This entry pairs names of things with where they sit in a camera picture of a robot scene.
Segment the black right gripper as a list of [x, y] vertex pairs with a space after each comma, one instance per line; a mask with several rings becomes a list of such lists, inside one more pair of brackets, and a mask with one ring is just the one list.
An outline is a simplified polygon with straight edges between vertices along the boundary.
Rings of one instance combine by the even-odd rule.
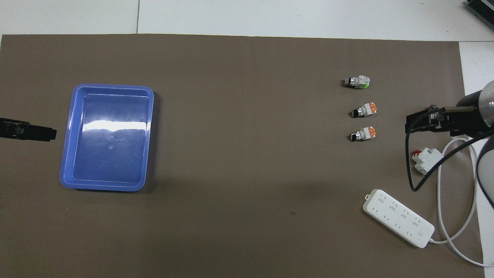
[[468, 137], [478, 137], [487, 132], [489, 127], [484, 122], [480, 111], [479, 98], [480, 90], [463, 97], [457, 103], [457, 106], [474, 106], [472, 112], [453, 113], [451, 115], [455, 122], [455, 130], [452, 130], [452, 121], [447, 113], [446, 107], [431, 107], [431, 110], [437, 110], [430, 115], [430, 109], [425, 109], [406, 116], [405, 133], [414, 133], [431, 128], [431, 132], [450, 132], [451, 137], [466, 135]]

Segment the green-backed selector switch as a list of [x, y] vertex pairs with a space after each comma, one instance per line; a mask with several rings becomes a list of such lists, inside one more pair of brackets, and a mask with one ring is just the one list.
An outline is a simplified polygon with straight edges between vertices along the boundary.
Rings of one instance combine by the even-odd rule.
[[344, 86], [355, 89], [365, 89], [369, 87], [370, 78], [365, 75], [358, 75], [357, 77], [348, 77], [344, 80]]

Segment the white red circuit breaker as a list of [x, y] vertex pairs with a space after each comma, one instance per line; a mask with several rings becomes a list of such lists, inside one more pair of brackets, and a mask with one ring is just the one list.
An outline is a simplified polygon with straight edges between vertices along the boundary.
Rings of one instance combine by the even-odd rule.
[[423, 175], [426, 175], [443, 158], [443, 154], [435, 148], [425, 147], [417, 149], [411, 154], [411, 158], [415, 162], [415, 169]]

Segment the orange-backed selector switch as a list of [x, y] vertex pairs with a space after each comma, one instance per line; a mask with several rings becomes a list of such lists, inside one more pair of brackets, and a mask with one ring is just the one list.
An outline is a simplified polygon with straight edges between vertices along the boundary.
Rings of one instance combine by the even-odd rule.
[[365, 103], [350, 113], [352, 118], [368, 117], [377, 113], [377, 106], [374, 102]]
[[373, 126], [357, 130], [349, 135], [350, 141], [365, 141], [376, 137], [376, 130]]

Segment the dark grey finned device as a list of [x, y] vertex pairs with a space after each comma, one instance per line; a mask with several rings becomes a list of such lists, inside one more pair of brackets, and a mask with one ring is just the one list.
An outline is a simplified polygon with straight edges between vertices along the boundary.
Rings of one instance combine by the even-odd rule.
[[467, 0], [466, 8], [494, 30], [494, 0]]

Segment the white power strip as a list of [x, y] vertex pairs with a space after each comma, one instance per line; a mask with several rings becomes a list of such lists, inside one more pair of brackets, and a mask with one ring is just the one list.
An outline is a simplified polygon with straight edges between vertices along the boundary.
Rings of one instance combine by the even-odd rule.
[[434, 225], [380, 189], [365, 196], [363, 210], [418, 248], [425, 248], [435, 231]]

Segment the brown paper table mat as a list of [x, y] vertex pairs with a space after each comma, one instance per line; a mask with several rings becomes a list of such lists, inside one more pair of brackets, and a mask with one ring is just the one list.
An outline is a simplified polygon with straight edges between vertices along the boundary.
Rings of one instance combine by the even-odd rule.
[[[344, 86], [358, 75], [369, 87]], [[153, 90], [138, 192], [60, 183], [83, 83]], [[363, 210], [379, 188], [437, 222], [435, 179], [409, 188], [405, 118], [464, 95], [458, 42], [4, 36], [0, 117], [58, 132], [0, 138], [0, 278], [484, 278]], [[369, 102], [376, 114], [351, 117]], [[350, 141], [369, 126], [375, 138]]]

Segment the blue plastic tray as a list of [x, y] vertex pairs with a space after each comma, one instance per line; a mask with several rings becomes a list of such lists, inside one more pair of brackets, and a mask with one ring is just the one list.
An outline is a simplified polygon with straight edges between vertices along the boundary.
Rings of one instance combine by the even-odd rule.
[[154, 92], [146, 86], [80, 84], [69, 107], [59, 179], [65, 188], [143, 188]]

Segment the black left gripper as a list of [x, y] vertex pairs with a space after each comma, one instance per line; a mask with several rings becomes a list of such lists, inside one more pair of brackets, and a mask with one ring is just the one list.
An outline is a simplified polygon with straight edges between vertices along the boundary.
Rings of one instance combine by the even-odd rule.
[[9, 139], [29, 139], [32, 141], [52, 141], [56, 139], [57, 130], [40, 125], [30, 125], [25, 121], [0, 118], [0, 137]]

